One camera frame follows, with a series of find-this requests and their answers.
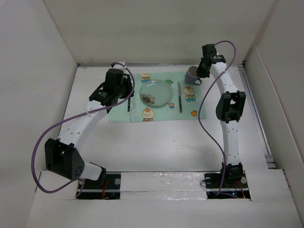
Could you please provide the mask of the purple ceramic mug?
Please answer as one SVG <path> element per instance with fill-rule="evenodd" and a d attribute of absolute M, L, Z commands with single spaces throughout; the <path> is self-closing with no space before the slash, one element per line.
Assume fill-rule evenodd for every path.
<path fill-rule="evenodd" d="M 196 74 L 197 69 L 197 66 L 191 66 L 188 68 L 184 77 L 185 83 L 198 86 L 202 84 L 202 80 Z"/>

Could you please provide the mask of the steel fork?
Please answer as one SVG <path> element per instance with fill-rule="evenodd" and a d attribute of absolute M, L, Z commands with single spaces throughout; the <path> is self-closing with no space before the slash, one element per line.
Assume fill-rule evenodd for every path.
<path fill-rule="evenodd" d="M 130 108 L 131 108 L 131 98 L 128 99 L 127 112 L 130 112 Z"/>

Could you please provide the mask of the steel table knife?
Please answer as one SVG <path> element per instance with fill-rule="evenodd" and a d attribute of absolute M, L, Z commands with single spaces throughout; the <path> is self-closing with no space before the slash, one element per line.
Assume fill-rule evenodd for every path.
<path fill-rule="evenodd" d="M 178 81 L 178 99 L 179 99 L 179 111 L 182 113 L 182 101 L 181 101 L 181 84 Z"/>

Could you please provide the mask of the green cartoon print placemat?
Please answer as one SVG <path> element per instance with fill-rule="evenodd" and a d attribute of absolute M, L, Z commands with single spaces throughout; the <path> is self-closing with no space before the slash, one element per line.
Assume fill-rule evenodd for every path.
<path fill-rule="evenodd" d="M 137 73 L 134 75 L 135 92 L 131 97 L 130 112 L 127 103 L 112 108 L 109 113 L 110 123 L 135 123 L 169 120 L 195 120 L 207 118 L 205 107 L 200 108 L 203 99 L 200 86 L 187 84 L 184 81 L 185 72 Z M 140 98 L 142 85 L 151 80 L 163 80 L 173 89 L 173 97 L 164 106 L 156 107 L 145 104 Z M 182 113 L 179 111 L 178 81 L 181 85 Z"/>

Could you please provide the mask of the green floral ceramic plate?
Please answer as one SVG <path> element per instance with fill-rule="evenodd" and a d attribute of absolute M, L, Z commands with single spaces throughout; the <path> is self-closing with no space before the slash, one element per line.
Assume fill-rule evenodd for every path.
<path fill-rule="evenodd" d="M 161 107 L 169 103 L 173 97 L 171 86 L 159 79 L 144 83 L 140 89 L 141 100 L 150 106 Z"/>

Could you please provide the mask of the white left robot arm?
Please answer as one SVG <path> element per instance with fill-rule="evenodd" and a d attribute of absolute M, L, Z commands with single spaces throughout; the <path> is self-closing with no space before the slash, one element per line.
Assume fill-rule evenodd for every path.
<path fill-rule="evenodd" d="M 46 168 L 71 181 L 88 180 L 95 188 L 106 182 L 106 169 L 85 162 L 80 149 L 98 122 L 118 104 L 120 99 L 133 95 L 130 74 L 120 64 L 106 72 L 105 81 L 89 96 L 84 115 L 77 117 L 71 126 L 45 143 Z"/>

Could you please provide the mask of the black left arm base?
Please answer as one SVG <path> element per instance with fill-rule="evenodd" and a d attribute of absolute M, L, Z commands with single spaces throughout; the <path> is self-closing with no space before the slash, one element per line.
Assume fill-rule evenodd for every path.
<path fill-rule="evenodd" d="M 120 172 L 109 172 L 101 184 L 93 180 L 85 179 L 82 191 L 82 183 L 79 181 L 76 198 L 80 200 L 119 200 L 121 177 L 122 174 Z"/>

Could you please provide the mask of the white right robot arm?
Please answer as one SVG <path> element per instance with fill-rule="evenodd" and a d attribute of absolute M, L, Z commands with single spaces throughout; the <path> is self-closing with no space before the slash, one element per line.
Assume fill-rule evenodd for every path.
<path fill-rule="evenodd" d="M 221 97 L 216 106 L 216 117 L 220 121 L 223 133 L 222 168 L 219 174 L 219 184 L 215 189 L 231 187 L 243 176 L 243 165 L 239 155 L 238 124 L 243 114 L 246 93 L 239 90 L 233 82 L 223 55 L 217 53 L 216 44 L 206 44 L 202 47 L 203 57 L 196 74 L 199 78 L 214 77 L 214 82 L 207 90 L 203 102 L 211 88 L 217 85 Z"/>

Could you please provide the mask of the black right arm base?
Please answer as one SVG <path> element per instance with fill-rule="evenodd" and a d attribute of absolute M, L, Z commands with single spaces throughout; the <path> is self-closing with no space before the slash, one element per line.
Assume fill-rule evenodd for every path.
<path fill-rule="evenodd" d="M 200 186 L 206 190 L 207 199 L 251 199 L 245 172 L 239 180 L 224 180 L 220 193 L 220 172 L 206 172 L 200 181 Z"/>

